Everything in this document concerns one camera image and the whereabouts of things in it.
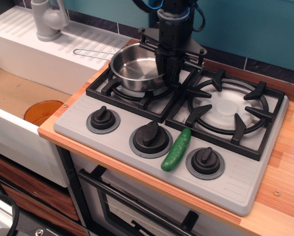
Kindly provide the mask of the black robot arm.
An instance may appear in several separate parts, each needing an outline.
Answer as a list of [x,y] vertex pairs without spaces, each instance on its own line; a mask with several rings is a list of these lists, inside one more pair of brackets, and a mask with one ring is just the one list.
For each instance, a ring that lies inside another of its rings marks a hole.
[[157,13],[159,26],[140,28],[140,46],[155,54],[158,74],[165,84],[178,79],[185,63],[201,69],[207,50],[192,37],[206,25],[195,0],[157,0],[150,6],[142,0],[134,3],[146,13]]

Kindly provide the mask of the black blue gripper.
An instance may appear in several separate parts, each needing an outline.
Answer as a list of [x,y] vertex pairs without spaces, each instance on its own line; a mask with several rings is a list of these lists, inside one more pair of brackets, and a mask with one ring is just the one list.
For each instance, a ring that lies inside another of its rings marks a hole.
[[196,69],[203,67],[207,50],[192,37],[194,15],[185,17],[159,17],[158,28],[140,28],[141,46],[155,54],[159,75],[166,75],[167,85],[179,80],[184,64]]

